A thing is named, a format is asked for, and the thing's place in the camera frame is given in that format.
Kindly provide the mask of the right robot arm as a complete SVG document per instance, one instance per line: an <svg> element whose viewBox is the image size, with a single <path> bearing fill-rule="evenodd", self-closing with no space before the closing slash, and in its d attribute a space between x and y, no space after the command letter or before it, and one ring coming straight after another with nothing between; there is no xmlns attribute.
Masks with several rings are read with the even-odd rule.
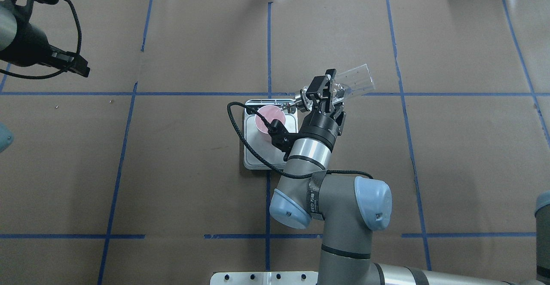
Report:
<svg viewBox="0 0 550 285"><path fill-rule="evenodd" d="M318 285L502 285L504 281L372 262L373 232L385 230L391 219L391 189L365 172L330 171L328 164L344 128L345 100L374 89L367 65L341 74L328 69L285 106L307 113L296 133L278 119L266 122L286 163L270 215L299 230L312 219L324 222Z"/></svg>

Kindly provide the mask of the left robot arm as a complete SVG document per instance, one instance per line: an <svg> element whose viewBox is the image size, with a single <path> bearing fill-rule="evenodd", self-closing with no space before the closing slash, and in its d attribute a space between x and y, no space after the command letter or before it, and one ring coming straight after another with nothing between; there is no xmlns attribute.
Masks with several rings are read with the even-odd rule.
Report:
<svg viewBox="0 0 550 285"><path fill-rule="evenodd" d="M30 76L20 75L8 70L1 70L6 76L25 80L46 80L64 72L72 72L87 78L91 69L88 61L81 56L83 40L79 17L71 0L65 1L75 21L77 44L75 52L63 51L49 43L47 35L38 27L31 24L35 2L56 5L60 0L1 0L1 60L8 64L29 67L42 65L57 69L48 75Z"/></svg>

